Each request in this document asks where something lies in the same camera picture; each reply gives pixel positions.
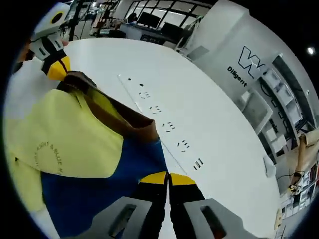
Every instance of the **yellow shirt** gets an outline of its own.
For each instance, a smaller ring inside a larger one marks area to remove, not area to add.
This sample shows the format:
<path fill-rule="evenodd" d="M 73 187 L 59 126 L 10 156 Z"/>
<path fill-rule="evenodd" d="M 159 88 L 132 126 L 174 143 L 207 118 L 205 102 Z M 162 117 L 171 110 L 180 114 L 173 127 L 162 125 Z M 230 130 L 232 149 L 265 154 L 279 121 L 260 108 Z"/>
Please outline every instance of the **yellow shirt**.
<path fill-rule="evenodd" d="M 95 91 L 89 94 L 104 110 L 121 119 L 107 98 Z M 79 91 L 51 90 L 23 120 L 8 119 L 5 128 L 10 172 L 29 211 L 44 206 L 40 171 L 107 178 L 121 157 L 123 138 L 95 118 Z"/>

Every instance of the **white robot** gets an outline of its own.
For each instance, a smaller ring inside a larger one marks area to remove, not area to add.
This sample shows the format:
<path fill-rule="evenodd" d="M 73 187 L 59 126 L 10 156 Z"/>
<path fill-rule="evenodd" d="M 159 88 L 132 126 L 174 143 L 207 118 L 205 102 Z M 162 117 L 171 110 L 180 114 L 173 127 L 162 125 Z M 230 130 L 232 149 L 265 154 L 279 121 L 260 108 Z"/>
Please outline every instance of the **white robot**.
<path fill-rule="evenodd" d="M 41 69 L 50 78 L 62 81 L 70 70 L 70 60 L 58 34 L 70 6 L 57 3 L 41 20 L 31 37 L 30 50 L 43 62 Z"/>

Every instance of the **power outlet strip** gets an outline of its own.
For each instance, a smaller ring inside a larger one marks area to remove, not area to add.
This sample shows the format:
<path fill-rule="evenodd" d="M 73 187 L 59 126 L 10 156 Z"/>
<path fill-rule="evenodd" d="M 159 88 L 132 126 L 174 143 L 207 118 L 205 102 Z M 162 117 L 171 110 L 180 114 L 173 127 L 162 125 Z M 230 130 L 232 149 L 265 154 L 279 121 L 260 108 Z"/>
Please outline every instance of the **power outlet strip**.
<path fill-rule="evenodd" d="M 154 98 L 146 84 L 122 74 L 118 75 L 118 79 L 139 111 L 155 120 L 163 147 L 168 150 L 182 170 L 187 175 L 193 175 L 194 172 L 200 171 L 205 165 L 204 159 L 193 152 L 191 145 L 183 136 L 185 129 L 179 127 L 172 114 L 165 109 L 160 101 Z"/>

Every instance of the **computer monitor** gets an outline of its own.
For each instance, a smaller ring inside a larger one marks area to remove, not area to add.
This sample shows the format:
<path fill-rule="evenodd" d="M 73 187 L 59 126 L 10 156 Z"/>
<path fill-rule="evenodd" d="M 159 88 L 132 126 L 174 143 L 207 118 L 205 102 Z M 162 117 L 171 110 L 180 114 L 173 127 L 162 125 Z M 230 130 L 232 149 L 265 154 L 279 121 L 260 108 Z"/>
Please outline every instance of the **computer monitor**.
<path fill-rule="evenodd" d="M 175 25 L 170 24 L 168 22 L 165 22 L 165 25 L 161 29 L 161 32 L 163 35 L 165 35 L 165 36 L 167 36 L 175 41 L 179 41 L 181 39 L 183 31 L 184 31 L 183 28 L 181 28 L 179 26 L 175 26 Z"/>
<path fill-rule="evenodd" d="M 138 20 L 138 23 L 147 25 L 150 27 L 157 27 L 159 22 L 160 22 L 160 18 L 158 16 L 154 16 L 146 12 L 142 12 Z"/>

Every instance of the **ceiling light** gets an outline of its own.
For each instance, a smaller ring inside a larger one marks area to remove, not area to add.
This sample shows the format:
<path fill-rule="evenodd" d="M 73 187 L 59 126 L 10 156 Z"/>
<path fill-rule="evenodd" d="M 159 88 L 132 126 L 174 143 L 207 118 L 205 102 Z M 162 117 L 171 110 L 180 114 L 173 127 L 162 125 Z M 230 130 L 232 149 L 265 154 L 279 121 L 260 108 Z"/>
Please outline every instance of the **ceiling light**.
<path fill-rule="evenodd" d="M 307 48 L 307 53 L 308 53 L 309 55 L 314 55 L 315 49 L 314 49 L 313 47 L 308 47 L 308 48 Z"/>

